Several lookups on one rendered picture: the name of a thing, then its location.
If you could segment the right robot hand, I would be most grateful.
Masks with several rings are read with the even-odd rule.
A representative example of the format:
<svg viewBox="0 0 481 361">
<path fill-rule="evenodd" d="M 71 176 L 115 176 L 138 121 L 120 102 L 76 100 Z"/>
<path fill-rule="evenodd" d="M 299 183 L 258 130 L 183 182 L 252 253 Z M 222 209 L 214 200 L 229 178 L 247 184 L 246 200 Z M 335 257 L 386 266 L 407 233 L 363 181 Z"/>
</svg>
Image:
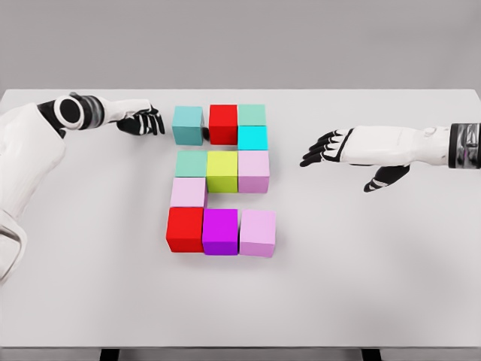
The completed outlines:
<svg viewBox="0 0 481 361">
<path fill-rule="evenodd" d="M 364 185 L 371 193 L 391 186 L 410 171 L 414 132 L 402 127 L 357 126 L 336 129 L 318 138 L 302 156 L 301 167 L 321 162 L 380 168 Z"/>
</svg>

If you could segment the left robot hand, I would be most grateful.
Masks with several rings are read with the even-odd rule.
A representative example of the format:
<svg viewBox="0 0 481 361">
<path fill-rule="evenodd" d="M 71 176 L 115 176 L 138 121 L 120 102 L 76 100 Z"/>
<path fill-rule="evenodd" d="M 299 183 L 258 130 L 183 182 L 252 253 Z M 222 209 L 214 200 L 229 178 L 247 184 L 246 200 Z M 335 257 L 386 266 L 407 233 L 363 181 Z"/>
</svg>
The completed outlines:
<svg viewBox="0 0 481 361">
<path fill-rule="evenodd" d="M 147 99 L 120 101 L 120 119 L 116 127 L 130 135 L 164 135 L 165 126 L 158 109 Z"/>
</svg>

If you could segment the teal cube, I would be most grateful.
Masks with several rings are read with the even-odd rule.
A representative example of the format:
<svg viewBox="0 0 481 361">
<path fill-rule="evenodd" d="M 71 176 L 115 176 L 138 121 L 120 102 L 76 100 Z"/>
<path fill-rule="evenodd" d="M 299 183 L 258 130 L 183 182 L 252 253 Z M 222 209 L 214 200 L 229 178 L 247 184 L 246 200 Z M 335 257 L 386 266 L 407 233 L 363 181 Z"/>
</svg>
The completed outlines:
<svg viewBox="0 0 481 361">
<path fill-rule="evenodd" d="M 204 116 L 202 107 L 176 106 L 172 120 L 174 140 L 177 145 L 201 146 Z"/>
</svg>

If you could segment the mint green cube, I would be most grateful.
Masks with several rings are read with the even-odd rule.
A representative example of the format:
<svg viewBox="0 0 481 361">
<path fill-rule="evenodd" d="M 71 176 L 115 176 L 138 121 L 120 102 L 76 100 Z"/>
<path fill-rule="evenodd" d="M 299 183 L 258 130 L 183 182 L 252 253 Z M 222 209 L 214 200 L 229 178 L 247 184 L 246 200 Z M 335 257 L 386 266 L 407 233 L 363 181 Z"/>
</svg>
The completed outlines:
<svg viewBox="0 0 481 361">
<path fill-rule="evenodd" d="M 175 177 L 206 177 L 206 150 L 179 150 L 175 168 Z"/>
<path fill-rule="evenodd" d="M 266 126 L 265 106 L 261 104 L 239 104 L 237 106 L 239 126 Z"/>
</svg>

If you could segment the red cube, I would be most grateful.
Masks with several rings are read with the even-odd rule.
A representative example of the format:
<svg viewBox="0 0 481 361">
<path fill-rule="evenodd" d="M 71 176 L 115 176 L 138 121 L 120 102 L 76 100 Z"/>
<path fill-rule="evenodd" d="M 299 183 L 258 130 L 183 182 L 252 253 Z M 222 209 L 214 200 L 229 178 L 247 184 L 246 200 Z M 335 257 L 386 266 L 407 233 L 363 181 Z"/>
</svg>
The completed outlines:
<svg viewBox="0 0 481 361">
<path fill-rule="evenodd" d="M 170 208 L 166 241 L 173 253 L 203 253 L 203 208 Z"/>
<path fill-rule="evenodd" d="M 237 145 L 237 105 L 210 105 L 210 143 Z"/>
</svg>

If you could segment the light pink cube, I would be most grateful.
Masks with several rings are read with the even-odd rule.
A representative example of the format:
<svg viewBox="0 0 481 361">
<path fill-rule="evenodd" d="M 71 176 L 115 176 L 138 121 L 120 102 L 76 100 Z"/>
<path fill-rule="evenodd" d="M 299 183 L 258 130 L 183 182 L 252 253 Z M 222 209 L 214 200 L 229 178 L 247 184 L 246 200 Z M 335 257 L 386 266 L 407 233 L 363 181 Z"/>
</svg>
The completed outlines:
<svg viewBox="0 0 481 361">
<path fill-rule="evenodd" d="M 243 256 L 270 258 L 276 245 L 276 213 L 245 209 L 240 220 L 240 250 Z"/>
<path fill-rule="evenodd" d="M 171 191 L 171 208 L 204 208 L 207 204 L 205 177 L 175 177 Z"/>
<path fill-rule="evenodd" d="M 267 150 L 238 151 L 238 192 L 266 193 L 270 182 Z"/>
</svg>

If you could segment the yellow-green cube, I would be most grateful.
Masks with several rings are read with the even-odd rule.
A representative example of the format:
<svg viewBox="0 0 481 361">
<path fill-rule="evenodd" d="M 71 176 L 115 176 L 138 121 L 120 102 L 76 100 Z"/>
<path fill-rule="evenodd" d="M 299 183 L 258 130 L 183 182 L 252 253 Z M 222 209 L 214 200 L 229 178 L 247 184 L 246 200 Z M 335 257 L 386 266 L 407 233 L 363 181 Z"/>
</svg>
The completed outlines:
<svg viewBox="0 0 481 361">
<path fill-rule="evenodd" d="M 209 193 L 238 192 L 237 151 L 207 152 L 207 190 Z"/>
</svg>

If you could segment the cyan cube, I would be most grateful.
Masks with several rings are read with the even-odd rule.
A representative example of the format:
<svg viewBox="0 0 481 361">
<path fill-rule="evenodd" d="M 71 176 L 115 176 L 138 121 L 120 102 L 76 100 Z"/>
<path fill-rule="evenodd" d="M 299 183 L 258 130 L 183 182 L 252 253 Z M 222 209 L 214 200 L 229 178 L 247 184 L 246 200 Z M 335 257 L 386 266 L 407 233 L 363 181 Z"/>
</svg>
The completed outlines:
<svg viewBox="0 0 481 361">
<path fill-rule="evenodd" d="M 266 126 L 239 126 L 237 131 L 238 150 L 268 150 Z"/>
</svg>

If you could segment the magenta cube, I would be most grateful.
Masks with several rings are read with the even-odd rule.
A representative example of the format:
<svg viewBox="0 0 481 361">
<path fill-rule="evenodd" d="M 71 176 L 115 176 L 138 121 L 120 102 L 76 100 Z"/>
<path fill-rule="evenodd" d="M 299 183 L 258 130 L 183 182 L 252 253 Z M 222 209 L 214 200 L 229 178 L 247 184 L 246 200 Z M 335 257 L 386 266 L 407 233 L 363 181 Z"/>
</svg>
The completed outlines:
<svg viewBox="0 0 481 361">
<path fill-rule="evenodd" d="M 238 252 L 238 210 L 204 210 L 202 244 L 210 256 L 235 256 Z"/>
</svg>

